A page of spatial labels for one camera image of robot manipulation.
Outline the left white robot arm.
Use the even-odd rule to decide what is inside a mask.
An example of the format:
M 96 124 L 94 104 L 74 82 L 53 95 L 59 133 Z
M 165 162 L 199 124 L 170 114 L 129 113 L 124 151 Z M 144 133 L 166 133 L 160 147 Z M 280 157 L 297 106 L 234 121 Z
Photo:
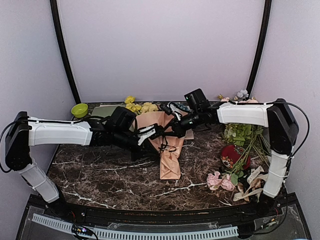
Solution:
M 8 126 L 5 164 L 51 204 L 51 210 L 58 217 L 67 218 L 71 213 L 70 206 L 62 200 L 58 187 L 31 157 L 30 148 L 38 145 L 116 146 L 130 151 L 133 160 L 158 156 L 159 152 L 151 140 L 161 136 L 163 128 L 155 123 L 131 131 L 131 124 L 137 122 L 134 116 L 126 116 L 120 121 L 111 116 L 101 120 L 47 120 L 29 117 L 27 112 L 21 111 Z

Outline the pale yellow flower stem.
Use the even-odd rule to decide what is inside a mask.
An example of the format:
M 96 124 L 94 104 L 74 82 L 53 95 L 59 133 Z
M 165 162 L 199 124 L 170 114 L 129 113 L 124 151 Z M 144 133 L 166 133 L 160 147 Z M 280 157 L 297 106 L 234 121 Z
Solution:
M 159 109 L 158 109 L 158 106 L 156 104 L 151 103 L 151 102 L 145 102 L 142 105 L 140 112 L 142 114 L 144 114 L 144 113 L 156 112 L 158 110 Z

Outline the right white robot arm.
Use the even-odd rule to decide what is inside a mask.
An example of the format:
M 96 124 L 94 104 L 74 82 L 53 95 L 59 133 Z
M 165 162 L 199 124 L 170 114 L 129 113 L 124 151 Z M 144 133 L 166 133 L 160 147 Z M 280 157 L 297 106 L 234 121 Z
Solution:
M 202 124 L 247 124 L 268 129 L 271 162 L 263 194 L 275 198 L 286 178 L 299 133 L 288 103 L 282 98 L 272 103 L 210 103 L 206 98 L 198 100 L 191 96 L 186 101 L 191 111 L 170 121 L 169 136 L 181 138 L 187 130 Z

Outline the beige wrapping paper sheet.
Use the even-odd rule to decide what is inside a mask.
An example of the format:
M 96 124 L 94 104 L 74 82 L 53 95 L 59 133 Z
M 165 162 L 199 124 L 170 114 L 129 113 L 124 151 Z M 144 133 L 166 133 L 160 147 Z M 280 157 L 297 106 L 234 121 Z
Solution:
M 172 115 L 167 115 L 164 111 L 142 113 L 136 117 L 137 126 L 139 129 L 151 126 L 153 124 L 158 124 L 159 126 L 165 127 L 173 118 L 174 117 Z M 168 144 L 175 146 L 177 150 L 175 152 L 169 152 L 165 150 L 159 154 L 159 178 L 161 180 L 179 180 L 181 177 L 181 169 L 178 158 L 182 151 L 184 137 L 178 138 L 174 136 L 166 136 L 166 139 Z M 150 142 L 156 148 L 156 150 L 159 151 L 158 147 L 161 144 L 161 137 L 151 140 Z

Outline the bright yellow flower stem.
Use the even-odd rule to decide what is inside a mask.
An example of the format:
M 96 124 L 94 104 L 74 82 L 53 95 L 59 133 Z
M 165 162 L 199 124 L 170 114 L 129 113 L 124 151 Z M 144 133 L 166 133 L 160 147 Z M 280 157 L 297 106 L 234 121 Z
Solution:
M 139 114 L 140 110 L 142 109 L 142 106 L 139 104 L 135 103 L 136 98 L 134 96 L 127 96 L 124 103 L 125 103 L 125 108 Z

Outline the dark brown ribbon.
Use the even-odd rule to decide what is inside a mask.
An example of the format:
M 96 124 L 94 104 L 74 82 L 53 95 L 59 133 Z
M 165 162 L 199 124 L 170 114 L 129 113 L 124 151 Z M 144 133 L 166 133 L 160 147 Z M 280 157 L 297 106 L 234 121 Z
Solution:
M 168 151 L 170 153 L 175 152 L 177 148 L 175 146 L 169 145 L 169 142 L 166 136 L 161 137 L 160 146 L 158 147 L 158 153 L 161 154 L 164 151 Z

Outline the blue fake flower stem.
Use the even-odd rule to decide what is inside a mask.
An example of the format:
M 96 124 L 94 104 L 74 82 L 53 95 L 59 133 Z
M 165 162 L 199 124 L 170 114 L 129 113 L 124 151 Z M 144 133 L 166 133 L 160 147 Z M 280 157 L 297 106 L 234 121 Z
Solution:
M 183 112 L 189 112 L 190 111 L 190 108 L 187 105 L 184 105 L 181 102 L 176 102 L 175 104 L 176 104 L 176 107 L 178 109 L 180 109 L 181 111 L 183 111 Z

